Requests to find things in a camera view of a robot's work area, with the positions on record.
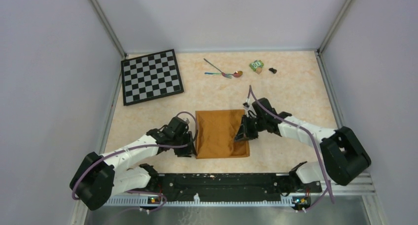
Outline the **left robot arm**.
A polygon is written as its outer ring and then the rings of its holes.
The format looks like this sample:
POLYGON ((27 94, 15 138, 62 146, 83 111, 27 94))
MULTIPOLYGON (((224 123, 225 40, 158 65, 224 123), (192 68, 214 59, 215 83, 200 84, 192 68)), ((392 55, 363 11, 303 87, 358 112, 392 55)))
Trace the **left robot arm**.
POLYGON ((101 208, 112 196, 134 189, 156 190, 158 173, 141 160, 169 149, 188 149, 194 145, 189 120, 173 117, 159 129, 151 129, 134 142, 117 150, 87 154, 70 182, 71 196, 91 211, 101 208))

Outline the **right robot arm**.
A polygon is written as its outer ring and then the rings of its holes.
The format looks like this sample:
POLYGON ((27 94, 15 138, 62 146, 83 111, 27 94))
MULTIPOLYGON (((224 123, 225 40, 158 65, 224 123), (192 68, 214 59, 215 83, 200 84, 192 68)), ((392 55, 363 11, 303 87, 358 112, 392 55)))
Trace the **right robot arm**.
POLYGON ((244 103, 245 114, 236 142, 258 138, 262 131, 290 138, 314 148, 317 161, 303 161, 293 167, 282 184, 284 193, 301 193, 311 189, 319 193, 331 187, 337 195, 371 193, 371 179, 363 175, 371 159, 352 129, 319 127, 294 117, 288 112, 277 113, 266 98, 253 104, 244 103))

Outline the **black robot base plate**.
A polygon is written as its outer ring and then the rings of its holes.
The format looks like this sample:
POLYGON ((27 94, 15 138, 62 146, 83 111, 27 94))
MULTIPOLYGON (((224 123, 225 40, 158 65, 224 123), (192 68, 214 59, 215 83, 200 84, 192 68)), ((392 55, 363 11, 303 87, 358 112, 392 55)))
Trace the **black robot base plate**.
POLYGON ((203 202, 259 202, 321 193, 322 187, 320 182, 303 184, 287 173, 166 173, 152 177, 143 190, 162 193, 169 202, 192 201, 195 195, 203 202))

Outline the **brown cloth napkin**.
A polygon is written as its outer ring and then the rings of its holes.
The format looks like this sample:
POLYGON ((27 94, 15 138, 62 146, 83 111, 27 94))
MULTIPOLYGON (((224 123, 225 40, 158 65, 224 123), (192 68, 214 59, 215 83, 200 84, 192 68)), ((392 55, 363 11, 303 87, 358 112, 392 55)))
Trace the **brown cloth napkin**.
POLYGON ((244 110, 196 111, 198 136, 197 159, 246 158, 250 156, 247 141, 235 142, 244 110))

